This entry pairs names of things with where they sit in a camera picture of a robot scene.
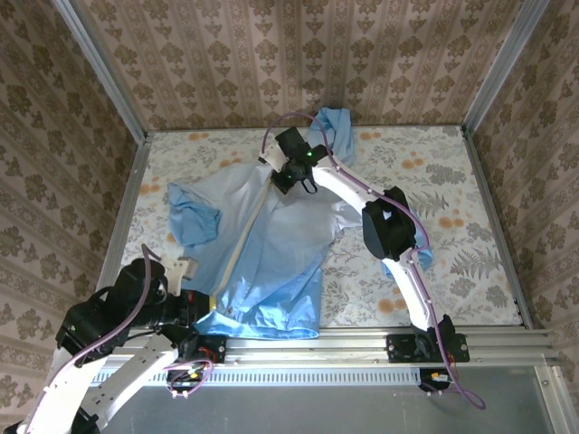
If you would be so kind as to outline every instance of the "black bracket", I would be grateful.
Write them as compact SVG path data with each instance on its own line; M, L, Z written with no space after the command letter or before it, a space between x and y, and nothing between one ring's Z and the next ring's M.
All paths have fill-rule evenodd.
M469 362L470 354L465 335L456 334L444 344L444 349L456 362ZM386 337L388 363L442 363L441 353L426 357L417 352L415 335L388 335Z
M204 356L203 353L199 351L199 348L209 350L213 354L211 359L214 363L224 363L225 353L227 352L227 336L200 335L197 340L197 355L195 358Z
M445 315L438 327L447 357L452 358L455 362L468 362L470 356L467 339L465 335L455 333L451 318ZM428 330L424 331L413 326L413 331L412 335L388 335L386 337L388 362L442 362L434 328L429 327Z
M18 427L20 426L20 424L22 423L22 421L19 421L17 423L15 423L14 425L10 425L9 427L4 428L3 434L18 434Z
M327 155L326 147L318 145L312 148L295 127L278 134L275 139L288 161L279 172L273 171L271 173L273 184L284 194L297 182L301 183L306 192L317 193L318 186L314 181L312 168Z
M398 187L384 190L384 196L408 208L403 191ZM416 245L413 221L395 206L383 199L366 203L362 210L364 244L376 258L400 260L400 255Z

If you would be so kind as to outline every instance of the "gray floor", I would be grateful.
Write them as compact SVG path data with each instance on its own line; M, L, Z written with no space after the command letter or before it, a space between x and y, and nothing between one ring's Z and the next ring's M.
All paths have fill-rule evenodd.
M487 410L458 396L426 398L414 388L206 387L173 400L165 388L148 387L103 434L553 432L533 369L469 368L460 378Z

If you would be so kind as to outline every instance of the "aluminum frame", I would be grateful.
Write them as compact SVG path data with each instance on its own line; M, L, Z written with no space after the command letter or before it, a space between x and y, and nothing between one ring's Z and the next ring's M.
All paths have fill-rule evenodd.
M579 432L579 417L575 413L561 368L537 366L535 372L554 432L556 434Z
M102 370L95 376L91 387L108 380L115 370ZM215 366L204 387L289 387L289 386L417 386L419 368L263 368L237 367L228 369ZM157 373L146 386L166 387L166 373Z
M479 127L480 122L489 111L493 100L497 97L501 86L515 66L519 54L523 51L548 5L549 0L527 0L521 6L507 38L498 50L497 58L490 66L490 70L462 122L470 131L475 131Z
M406 327L325 328L318 339L264 341L229 339L227 355L220 369L247 368L403 368L443 367L442 363L389 363L385 348L388 335L411 334ZM556 364L556 351L546 330L522 326L457 327L467 336L470 362L465 367L545 366ZM118 348L105 368L118 369L146 343L136 338Z
M497 243L498 254L500 255L500 261L505 269L505 274L507 275L507 281L512 288L517 301L518 311L523 320L523 325L525 328L534 328L533 318L528 310L527 301L525 299L525 294L523 293L523 288L518 281L517 272L515 271L515 264L508 251L507 239L505 238L505 233L501 230L500 220L498 219L497 208L492 201L492 195L490 194L489 184L487 183L487 178L484 175L482 169L482 163L479 159L479 154L474 142L472 140L472 134L470 131L463 127L461 129L462 137L464 138L464 144L467 148L467 153L469 154L470 165L472 166L472 172L477 180L477 185L480 191L480 197L487 211L487 215L490 220L490 226L492 227L492 232Z
M90 28L83 21L81 14L72 4L71 0L54 0L56 9L61 13L65 23L69 26L74 39L81 47L82 53L97 74L107 95L113 102L125 125L137 142L138 146L143 145L146 139L146 132L143 125L138 120L136 111L128 103L129 99L123 94L122 88L117 84L112 69L109 67L106 56L103 56L96 38L90 33Z
M143 175L147 170L148 155L151 150L149 139L137 148L133 166L130 169L127 186L123 194L123 200L120 203L117 221L110 236L109 248L105 255L105 260L100 270L99 282L97 288L104 288L114 285L120 270L120 262L127 244L128 230L133 220L133 212L137 205L138 192L141 188Z

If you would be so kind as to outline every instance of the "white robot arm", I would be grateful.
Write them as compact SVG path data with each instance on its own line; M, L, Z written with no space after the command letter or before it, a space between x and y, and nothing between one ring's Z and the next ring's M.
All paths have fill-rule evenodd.
M309 193L315 193L318 186L325 187L360 213L366 247L392 272L408 306L416 350L432 359L440 351L435 329L438 326L442 340L449 342L455 337L454 326L430 298L417 257L415 218L402 190L394 187L377 193L325 146L310 147L294 127L277 135L276 141L265 146L260 155L260 161L273 169L272 182L283 193L297 182Z
M113 287L103 288L69 309L33 411L5 429L5 434L99 434L153 375L175 361L187 364L208 353L218 354L207 347L224 347L224 336L201 336L194 328L198 319L214 309L213 298L197 291L181 292L181 279L191 277L196 262L169 258L157 258L157 262L145 256L124 267ZM87 392L112 351L131 338L131 327L145 329L144 334L152 336L105 382ZM216 355L215 361L222 362L223 356ZM204 363L200 364L199 368L189 365L180 369L203 369ZM182 385L182 372L173 377L179 382L171 386L186 397L194 386Z

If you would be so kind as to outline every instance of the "patterned wallpaper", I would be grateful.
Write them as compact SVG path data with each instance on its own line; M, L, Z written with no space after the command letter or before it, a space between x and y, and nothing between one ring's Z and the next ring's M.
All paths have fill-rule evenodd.
M0 6L0 427L95 288L135 144L50 2Z
M147 130L460 124L521 0L78 0Z
M551 1L475 138L579 410L579 2Z

